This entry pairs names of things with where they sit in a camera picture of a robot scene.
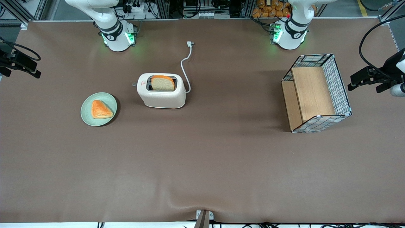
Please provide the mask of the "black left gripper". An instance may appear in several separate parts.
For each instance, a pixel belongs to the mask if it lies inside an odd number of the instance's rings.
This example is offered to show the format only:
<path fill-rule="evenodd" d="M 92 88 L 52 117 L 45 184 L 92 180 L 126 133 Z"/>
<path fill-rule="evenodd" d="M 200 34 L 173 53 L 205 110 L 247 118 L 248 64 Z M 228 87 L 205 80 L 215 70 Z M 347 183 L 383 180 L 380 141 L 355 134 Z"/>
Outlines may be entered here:
<path fill-rule="evenodd" d="M 388 65 L 380 67 L 379 69 L 367 66 L 360 69 L 350 76 L 351 82 L 348 84 L 348 91 L 353 91 L 359 86 L 373 84 L 373 77 L 376 83 L 380 83 L 376 86 L 377 93 L 389 90 L 396 85 L 396 66 Z"/>

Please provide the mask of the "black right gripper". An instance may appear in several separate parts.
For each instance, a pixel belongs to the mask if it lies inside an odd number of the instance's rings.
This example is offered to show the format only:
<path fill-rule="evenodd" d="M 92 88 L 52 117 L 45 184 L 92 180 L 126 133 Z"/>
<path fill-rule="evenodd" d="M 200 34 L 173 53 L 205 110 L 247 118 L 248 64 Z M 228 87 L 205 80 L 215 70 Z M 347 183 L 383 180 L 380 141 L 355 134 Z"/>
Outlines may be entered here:
<path fill-rule="evenodd" d="M 37 70 L 37 62 L 30 59 L 24 53 L 6 53 L 5 51 L 0 51 L 0 73 L 1 76 L 10 77 L 12 70 L 20 70 L 26 72 L 36 79 L 41 77 L 41 72 Z"/>

